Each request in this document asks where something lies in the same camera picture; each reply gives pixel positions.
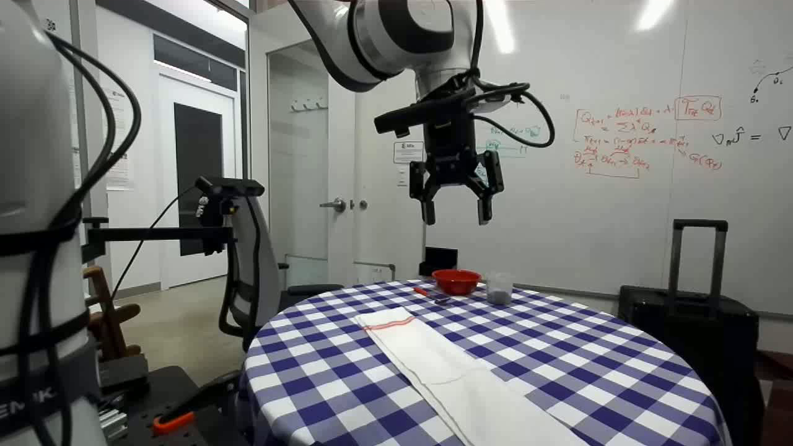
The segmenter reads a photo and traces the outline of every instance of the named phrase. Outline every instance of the checkered tablecloth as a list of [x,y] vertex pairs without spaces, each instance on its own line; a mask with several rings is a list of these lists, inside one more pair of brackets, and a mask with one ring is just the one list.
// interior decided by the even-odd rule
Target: checkered tablecloth
[[529,290],[493,306],[482,286],[440,306],[414,286],[437,293],[421,281],[355,286],[303,301],[265,325],[248,351],[240,395],[254,443],[461,444],[351,319],[398,306],[588,444],[729,443],[696,373],[608,314]]

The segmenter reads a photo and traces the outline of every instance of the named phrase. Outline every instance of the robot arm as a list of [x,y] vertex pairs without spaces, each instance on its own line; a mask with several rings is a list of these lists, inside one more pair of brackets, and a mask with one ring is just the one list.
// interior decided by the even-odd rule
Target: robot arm
[[[549,140],[538,144],[506,134],[521,144],[546,147],[554,125],[527,83],[496,86],[479,80],[482,0],[289,0],[311,35],[333,79],[363,92],[405,68],[416,73],[418,102],[375,118],[379,133],[407,136],[422,125],[427,162],[410,165],[410,197],[422,218],[435,223],[433,197],[441,187],[465,185],[478,198],[479,224],[492,218],[491,199],[504,190],[498,152],[477,154],[473,112],[493,111],[529,98],[546,119]],[[484,167],[487,178],[477,173]]]

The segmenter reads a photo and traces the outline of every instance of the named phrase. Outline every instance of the floor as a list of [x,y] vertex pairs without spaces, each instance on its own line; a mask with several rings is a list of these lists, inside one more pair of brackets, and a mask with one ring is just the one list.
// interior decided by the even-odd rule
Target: floor
[[121,326],[127,344],[143,349],[149,370],[178,365],[199,386],[238,370],[242,341],[217,328],[224,285],[225,278],[209,279],[120,300],[140,305],[140,314]]

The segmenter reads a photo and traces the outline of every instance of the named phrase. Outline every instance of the door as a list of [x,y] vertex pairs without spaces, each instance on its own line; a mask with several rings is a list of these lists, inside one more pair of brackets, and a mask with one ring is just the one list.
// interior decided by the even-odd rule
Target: door
[[288,4],[249,29],[251,177],[267,188],[261,204],[289,265],[284,283],[351,285],[355,95],[328,75]]
[[[219,87],[201,86],[168,71],[163,69],[158,77],[164,204],[199,176],[241,176],[236,168],[234,98]],[[200,197],[198,190],[182,196],[159,226],[200,226],[195,216]],[[205,256],[200,240],[163,242],[163,288],[217,277],[226,270],[226,255]]]

